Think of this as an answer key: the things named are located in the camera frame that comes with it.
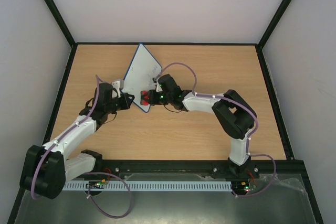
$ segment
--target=wooden surface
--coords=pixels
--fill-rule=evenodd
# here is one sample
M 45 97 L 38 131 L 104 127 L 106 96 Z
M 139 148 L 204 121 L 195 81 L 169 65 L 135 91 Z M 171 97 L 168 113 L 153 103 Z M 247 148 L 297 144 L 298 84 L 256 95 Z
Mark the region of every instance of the wooden surface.
M 250 152 L 285 159 L 254 46 L 155 45 L 147 49 L 163 67 L 175 61 L 192 67 L 198 79 L 196 92 L 236 90 L 259 120 Z M 108 82 L 123 78 L 135 50 L 133 45 L 78 46 L 51 139 L 64 131 L 93 97 L 95 74 Z M 165 73 L 182 89 L 191 89 L 194 79 L 188 69 L 172 66 Z M 133 105 L 83 141 L 72 156 L 85 149 L 99 152 L 105 159 L 227 159 L 230 139 L 213 114 L 172 113 L 163 106 L 144 113 Z

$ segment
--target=whiteboard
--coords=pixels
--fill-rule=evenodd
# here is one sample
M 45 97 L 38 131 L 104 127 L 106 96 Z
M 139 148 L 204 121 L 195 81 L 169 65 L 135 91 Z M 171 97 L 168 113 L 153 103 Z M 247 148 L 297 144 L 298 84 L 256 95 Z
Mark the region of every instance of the whiteboard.
M 141 105 L 141 91 L 155 89 L 153 78 L 162 71 L 160 63 L 143 44 L 139 44 L 124 76 L 123 93 L 135 96 L 133 103 L 144 112 L 149 112 L 150 105 Z

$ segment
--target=purple cable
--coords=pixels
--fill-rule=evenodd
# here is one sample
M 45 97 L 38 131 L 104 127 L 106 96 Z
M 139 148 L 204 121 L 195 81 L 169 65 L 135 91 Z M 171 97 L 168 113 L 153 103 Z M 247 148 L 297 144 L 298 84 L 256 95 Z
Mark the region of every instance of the purple cable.
M 110 214 L 108 214 L 107 212 L 104 212 L 104 211 L 97 205 L 97 203 L 95 202 L 95 200 L 94 200 L 94 199 L 92 198 L 92 196 L 90 195 L 90 191 L 91 191 L 93 185 L 90 186 L 89 189 L 88 189 L 88 197 L 92 200 L 93 204 L 96 206 L 96 208 L 98 209 L 98 211 L 100 211 L 103 215 L 105 215 L 106 217 L 112 218 L 112 219 L 120 219 L 120 218 L 123 218 L 123 217 L 127 216 L 127 215 L 131 212 L 132 207 L 133 207 L 133 203 L 134 203 L 133 195 L 132 195 L 132 192 L 131 192 L 130 187 L 127 185 L 127 183 L 126 183 L 123 179 L 119 178 L 119 177 L 116 176 L 116 175 L 110 174 L 110 173 L 84 173 L 84 175 L 107 175 L 107 176 L 111 176 L 111 177 L 113 177 L 113 178 L 116 178 L 117 180 L 119 180 L 120 182 L 122 182 L 122 183 L 125 185 L 127 191 L 128 191 L 129 194 L 130 194 L 130 205 L 129 205 L 127 211 L 126 211 L 123 215 L 120 215 L 120 216 L 114 216 L 114 215 L 110 215 Z
M 181 63 L 181 62 L 173 62 L 173 63 L 170 63 L 169 65 L 167 65 L 166 67 L 164 67 L 164 68 L 162 69 L 162 71 L 155 77 L 155 79 L 158 79 L 158 78 L 161 76 L 161 74 L 162 74 L 167 68 L 169 68 L 169 67 L 172 66 L 172 65 L 182 65 L 182 66 L 185 66 L 185 67 L 186 67 L 187 69 L 189 69 L 189 70 L 191 71 L 191 73 L 194 75 L 195 82 L 194 82 L 194 85 L 193 85 L 193 88 L 192 88 L 192 94 L 193 94 L 193 95 L 195 95 L 195 96 L 197 96 L 197 97 L 206 97 L 206 98 L 212 98 L 212 97 L 213 97 L 212 94 L 196 94 L 196 93 L 195 93 L 195 88 L 196 88 L 196 84 L 197 84 L 197 76 L 196 76 L 196 73 L 195 73 L 195 71 L 194 71 L 191 67 L 189 67 L 187 64 L 184 64 L 184 63 Z M 258 127 L 259 127 L 259 123 L 258 123 L 257 117 L 256 117 L 256 116 L 252 113 L 252 111 L 249 110 L 247 107 L 245 107 L 244 105 L 242 105 L 242 104 L 240 104 L 240 103 L 238 103 L 238 102 L 236 102 L 236 101 L 234 101 L 234 100 L 232 100 L 232 99 L 226 98 L 226 97 L 224 97 L 224 96 L 222 96 L 222 95 L 216 95 L 215 97 L 218 98 L 218 99 L 223 99 L 223 100 L 225 100 L 225 101 L 231 102 L 231 103 L 233 103 L 233 104 L 235 104 L 235 105 L 241 107 L 243 110 L 245 110 L 247 113 L 249 113 L 249 114 L 252 116 L 253 120 L 256 122 L 256 126 L 255 126 L 255 128 L 254 128 L 254 129 L 247 135 L 246 150 L 248 151 L 248 147 L 249 147 L 249 138 L 251 137 L 251 135 L 252 135 L 253 133 L 255 133 L 255 132 L 257 131 L 257 129 L 258 129 Z
M 232 190 L 232 193 L 233 195 L 236 197 L 236 198 L 247 198 L 247 197 L 252 197 L 252 196 L 257 196 L 257 195 L 260 195 L 262 194 L 264 191 L 266 191 L 274 182 L 275 180 L 275 177 L 277 175 L 277 165 L 275 163 L 275 160 L 270 156 L 270 155 L 267 155 L 267 154 L 252 154 L 250 155 L 251 157 L 268 157 L 272 160 L 273 162 L 273 168 L 274 168 L 274 171 L 273 171 L 273 176 L 272 176 L 272 179 L 271 181 L 267 184 L 267 186 L 265 186 L 262 190 L 256 192 L 255 194 L 249 194 L 249 195 L 237 195 L 233 190 Z
M 199 93 L 196 93 L 195 94 L 196 97 L 205 97 L 205 98 L 213 98 L 213 96 L 215 96 L 215 98 L 217 99 L 222 99 L 222 100 L 225 100 L 225 101 L 228 101 L 230 103 L 233 103 L 234 105 L 238 106 L 238 107 L 241 107 L 243 110 L 245 110 L 252 118 L 253 120 L 255 121 L 256 123 L 256 126 L 254 127 L 254 129 L 247 135 L 247 143 L 246 143 L 246 146 L 248 148 L 248 142 L 249 142 L 249 138 L 251 137 L 251 135 L 253 133 L 255 133 L 259 127 L 259 123 L 258 123 L 258 119 L 257 117 L 252 113 L 251 110 L 249 110 L 247 107 L 245 107 L 244 105 L 240 104 L 239 102 L 236 102 L 230 98 L 226 98 L 222 95 L 212 95 L 212 94 L 199 94 Z
M 196 76 L 194 70 L 191 67 L 189 67 L 187 64 L 184 64 L 184 63 L 181 63 L 181 62 L 170 63 L 169 65 L 165 66 L 162 69 L 162 71 L 155 77 L 155 79 L 158 79 L 161 76 L 161 74 L 163 73 L 163 71 L 166 70 L 168 67 L 170 67 L 172 65 L 182 65 L 182 66 L 185 66 L 187 69 L 189 69 L 191 71 L 191 73 L 193 73 L 195 82 L 194 82 L 194 85 L 193 85 L 192 94 L 195 94 L 195 88 L 196 88 L 196 84 L 197 84 L 197 76 Z
M 99 81 L 100 78 L 98 77 L 98 75 L 96 75 L 96 80 L 97 80 L 97 94 L 99 94 Z M 89 117 L 90 115 L 92 114 L 93 110 L 95 109 L 96 105 L 97 105 L 97 102 L 98 102 L 98 95 L 96 95 L 96 98 L 93 102 L 93 105 L 92 105 L 92 108 L 91 110 L 89 111 L 88 115 L 79 122 L 79 124 L 81 124 L 82 122 L 85 122 Z M 62 141 L 62 139 L 67 135 L 69 134 L 74 128 L 78 127 L 76 124 L 74 124 L 72 127 L 70 127 L 69 129 L 67 129 L 58 139 L 58 142 L 60 143 Z M 31 194 L 31 197 L 33 199 L 38 199 L 39 196 L 36 196 L 35 195 L 35 184 L 36 184 L 36 180 L 37 180 L 37 175 L 41 169 L 41 166 L 43 164 L 43 161 L 46 159 L 47 155 L 49 154 L 49 152 L 56 146 L 56 144 L 53 144 L 52 146 L 50 146 L 50 148 L 44 153 L 44 155 L 41 157 L 41 160 L 38 162 L 37 164 L 37 167 L 36 167 L 36 170 L 35 170 L 35 173 L 34 173 L 34 176 L 33 176 L 33 180 L 31 181 L 31 188 L 30 188 L 30 194 Z
M 100 82 L 103 82 L 103 83 L 108 83 L 107 81 L 103 81 L 103 80 L 100 79 L 99 77 L 98 77 L 98 80 L 99 80 Z

